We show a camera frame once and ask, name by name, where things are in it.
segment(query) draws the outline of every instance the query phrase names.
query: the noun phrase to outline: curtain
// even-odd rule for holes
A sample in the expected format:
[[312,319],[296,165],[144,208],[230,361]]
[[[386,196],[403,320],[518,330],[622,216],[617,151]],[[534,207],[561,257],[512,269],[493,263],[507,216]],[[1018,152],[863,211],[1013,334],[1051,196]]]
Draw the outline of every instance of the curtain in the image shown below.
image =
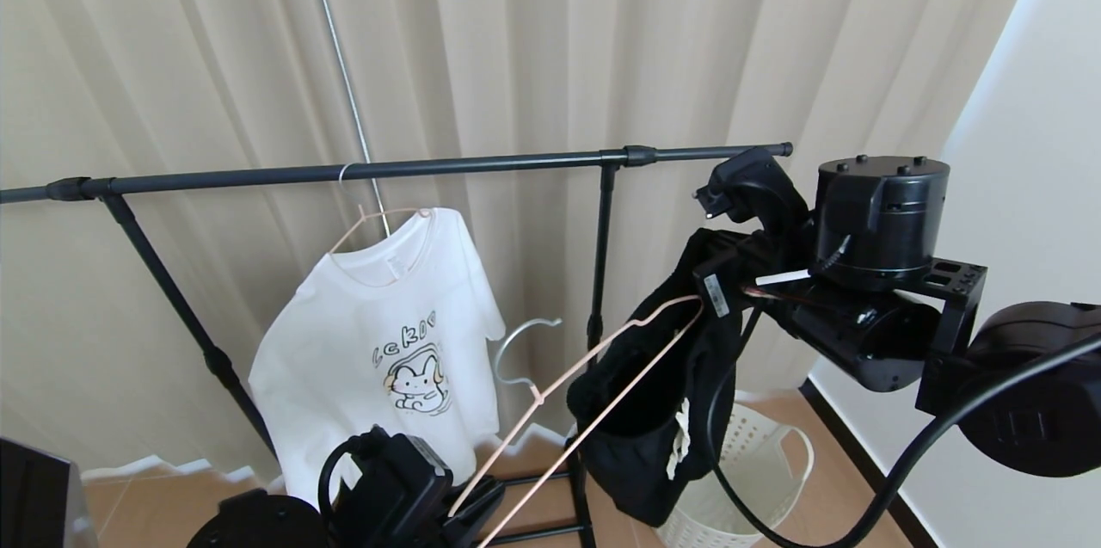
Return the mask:
[[[793,141],[817,164],[937,155],[1014,0],[328,0],[374,161]],[[362,160],[320,0],[2,0],[3,187]],[[621,172],[609,329],[664,278],[712,164]],[[547,383],[582,352],[598,172],[385,179],[386,207],[462,211]],[[372,202],[364,184],[129,198],[216,343],[248,374],[268,325]],[[155,453],[275,462],[99,204],[0,211],[9,438],[84,468]],[[729,226],[716,221],[716,226]],[[378,241],[374,223],[355,245]],[[761,326],[739,386],[792,387],[814,352]],[[501,392],[504,421],[526,392]],[[564,429],[562,396],[541,421]]]

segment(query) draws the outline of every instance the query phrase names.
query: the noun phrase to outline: white plastic basket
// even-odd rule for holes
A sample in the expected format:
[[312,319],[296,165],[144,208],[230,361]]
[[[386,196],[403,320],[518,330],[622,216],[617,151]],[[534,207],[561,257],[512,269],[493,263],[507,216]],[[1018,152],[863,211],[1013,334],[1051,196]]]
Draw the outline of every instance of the white plastic basket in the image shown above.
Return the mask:
[[[796,434],[807,448],[803,474],[792,474],[781,442]],[[770,528],[776,528],[795,507],[815,465],[815,451],[805,431],[773,421],[734,404],[719,464],[738,496]],[[733,548],[752,546],[761,534],[727,498],[713,473],[685,489],[657,536],[668,548]]]

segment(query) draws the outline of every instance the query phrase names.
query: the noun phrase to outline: white garment tag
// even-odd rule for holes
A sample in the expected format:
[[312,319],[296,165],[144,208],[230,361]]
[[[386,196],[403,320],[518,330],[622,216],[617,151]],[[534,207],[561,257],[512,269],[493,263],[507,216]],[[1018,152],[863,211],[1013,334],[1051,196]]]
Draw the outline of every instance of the white garment tag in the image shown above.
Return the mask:
[[680,410],[676,414],[677,435],[673,437],[673,453],[665,464],[665,476],[673,481],[677,474],[677,464],[688,457],[688,447],[691,445],[691,437],[688,436],[688,398],[680,403]]
[[727,305],[727,297],[722,294],[719,277],[716,277],[715,274],[708,274],[707,277],[704,277],[704,286],[707,288],[707,296],[711,297],[716,316],[726,317],[727,314],[730,314],[730,306]]
[[394,278],[405,277],[410,271],[408,266],[405,266],[405,262],[402,262],[402,259],[397,256],[386,259],[386,266],[390,266],[390,273],[393,274]]

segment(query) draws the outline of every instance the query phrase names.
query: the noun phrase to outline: pink clothes hanger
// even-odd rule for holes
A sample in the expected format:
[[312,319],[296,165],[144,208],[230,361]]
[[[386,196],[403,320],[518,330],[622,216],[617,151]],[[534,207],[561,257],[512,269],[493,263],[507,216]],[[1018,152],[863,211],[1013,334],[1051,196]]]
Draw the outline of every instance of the pink clothes hanger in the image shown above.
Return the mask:
[[535,387],[534,384],[531,384],[530,387],[532,391],[532,395],[535,396],[535,402],[532,403],[532,406],[528,407],[527,412],[524,412],[523,417],[520,418],[520,421],[516,424],[515,427],[512,427],[512,431],[509,431],[508,437],[505,437],[504,441],[497,448],[495,451],[493,451],[493,454],[490,456],[489,460],[487,460],[484,464],[482,464],[480,469],[478,469],[478,472],[475,473],[475,476],[471,478],[470,482],[468,482],[467,487],[464,489],[462,494],[460,494],[459,498],[456,500],[455,505],[451,506],[451,509],[448,512],[449,516],[455,515],[455,512],[457,512],[459,506],[470,494],[471,486],[477,484],[480,478],[484,476],[490,465],[492,465],[493,462],[495,462],[497,459],[500,458],[500,454],[504,451],[504,448],[508,447],[509,443],[512,441],[512,439],[516,437],[516,434],[519,434],[520,429],[527,421],[527,419],[530,419],[532,415],[535,413],[535,410],[543,405],[543,403],[546,401],[547,395],[550,395],[552,392],[555,392],[555,390],[560,387],[563,383],[565,383],[566,380],[570,377],[570,375],[574,375],[574,373],[577,372],[578,369],[585,366],[585,364],[588,363],[590,359],[597,357],[597,354],[599,354],[602,351],[602,349],[606,349],[608,344],[610,344],[611,341],[615,340],[615,338],[620,336],[623,331],[626,331],[626,329],[632,328],[632,326],[648,325],[650,321],[653,321],[658,316],[658,314],[665,311],[665,308],[668,308],[668,306],[684,304],[684,302],[699,302],[700,304],[699,309],[696,309],[696,315],[693,316],[691,321],[688,321],[688,325],[685,326],[684,329],[677,331],[676,336],[673,336],[673,339],[669,341],[669,343],[665,344],[665,348],[663,348],[661,352],[657,352],[657,355],[655,355],[654,359],[651,360],[650,363],[647,363],[646,366],[643,368],[642,371],[639,372],[639,374],[634,376],[634,379],[630,383],[628,383],[625,387],[623,387],[623,391],[619,392],[619,395],[614,396],[611,403],[609,403],[608,407],[606,407],[600,413],[600,415],[597,415],[597,418],[593,419],[592,424],[588,428],[586,428],[585,431],[581,431],[581,434],[579,434],[577,438],[574,439],[574,442],[570,442],[569,447],[566,447],[566,450],[558,458],[558,460],[556,460],[554,464],[550,464],[547,471],[543,473],[543,476],[541,476],[538,481],[536,481],[535,484],[532,485],[530,490],[527,490],[527,493],[524,494],[523,498],[521,498],[520,502],[517,502],[512,507],[512,509],[508,514],[505,514],[505,516],[501,519],[501,522],[499,522],[499,524],[495,527],[493,527],[493,530],[491,530],[489,535],[487,535],[481,540],[481,542],[478,545],[478,548],[486,548],[486,546],[489,545],[489,542],[492,541],[492,539],[497,537],[499,533],[501,533],[501,529],[504,528],[504,525],[508,524],[509,520],[516,515],[516,512],[519,512],[520,508],[527,503],[527,501],[532,497],[532,495],[535,494],[535,491],[537,491],[539,487],[543,486],[544,483],[546,483],[547,478],[549,478],[550,474],[553,474],[555,470],[558,469],[559,465],[562,465],[562,463],[566,460],[566,458],[569,457],[569,454],[573,453],[574,450],[581,445],[581,441],[584,441],[584,439],[588,438],[591,431],[595,430],[597,426],[600,425],[600,421],[602,421],[602,419],[604,419],[604,417],[607,417],[608,414],[615,408],[618,403],[620,403],[621,399],[624,398],[626,394],[629,394],[629,392],[650,372],[650,369],[652,369],[654,364],[657,364],[657,361],[661,361],[662,357],[665,357],[665,354],[669,351],[669,349],[673,348],[673,344],[676,344],[677,341],[680,340],[680,337],[684,337],[684,333],[696,325],[696,321],[698,321],[701,314],[704,314],[704,300],[702,298],[697,296],[688,296],[688,297],[672,298],[668,302],[664,302],[664,304],[658,306],[657,309],[654,309],[654,311],[650,314],[650,316],[645,317],[644,320],[630,320],[626,321],[626,324],[620,326],[620,328],[618,328],[615,332],[611,333],[611,336],[609,337],[606,337],[606,339],[602,340],[599,344],[596,344],[593,349],[590,349],[589,352],[586,352],[585,357],[581,357],[581,359],[578,360],[573,368],[567,369],[566,373],[563,374],[562,376],[558,376],[558,380],[552,383],[550,386],[548,386],[545,391],[541,392],[538,391],[538,387]]
[[[340,189],[345,191],[345,194],[349,196],[349,198],[351,198],[353,202],[356,202],[356,199],[352,198],[351,193],[349,193],[347,188],[345,188],[344,186],[344,172],[347,171],[348,167],[351,167],[351,165],[353,164],[347,164],[345,165],[345,167],[340,168],[340,175],[337,176],[337,186],[340,187]],[[424,218],[429,218],[429,216],[432,216],[432,210],[429,210],[429,208],[391,208],[391,210],[389,211],[379,211],[379,213],[367,215],[366,211],[363,211],[362,204],[356,202],[356,207],[359,208],[359,221],[352,223],[352,227],[348,228],[348,231],[345,231],[345,234],[341,235],[339,241],[337,241],[336,245],[333,245],[333,249],[329,250],[329,253],[335,253],[335,251],[337,251],[339,246],[342,245],[345,241],[347,241],[349,235],[351,235],[351,233],[356,231],[358,227],[363,226],[363,222],[366,222],[367,219],[373,219],[378,218],[378,216],[390,215],[390,213],[418,213]]]

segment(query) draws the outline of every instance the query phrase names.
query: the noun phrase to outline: tile floor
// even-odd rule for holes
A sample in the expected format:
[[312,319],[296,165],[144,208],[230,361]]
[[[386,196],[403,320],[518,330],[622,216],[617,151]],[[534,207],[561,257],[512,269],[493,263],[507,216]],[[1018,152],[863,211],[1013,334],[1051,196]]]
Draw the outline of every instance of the tile floor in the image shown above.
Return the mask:
[[[814,442],[816,465],[803,497],[780,530],[787,537],[809,544],[826,544],[840,537],[863,512],[872,491],[855,467],[833,440],[802,396],[782,396],[751,404],[759,412],[782,423],[802,427]],[[793,469],[805,464],[802,446],[793,446],[789,454]],[[499,478],[530,474],[545,469],[557,458],[558,450],[546,441],[531,439],[515,458],[502,459],[494,467]],[[173,475],[171,471],[150,470],[133,478],[97,481],[86,486],[88,508],[102,548],[145,548],[159,546],[183,548],[209,517],[218,502],[257,487],[253,480],[231,483],[215,471],[189,475]],[[510,489],[497,516],[508,512],[526,486]],[[662,548],[653,529],[623,514],[611,500],[590,481],[589,507],[592,513],[597,544],[601,548]],[[492,528],[499,517],[490,520]],[[548,483],[510,520],[510,531],[530,530],[573,519],[573,503],[566,480]],[[901,548],[909,542],[890,517],[885,517],[863,544],[868,548]],[[550,537],[524,542],[523,548],[574,548],[575,535]],[[770,541],[760,548],[774,546]]]

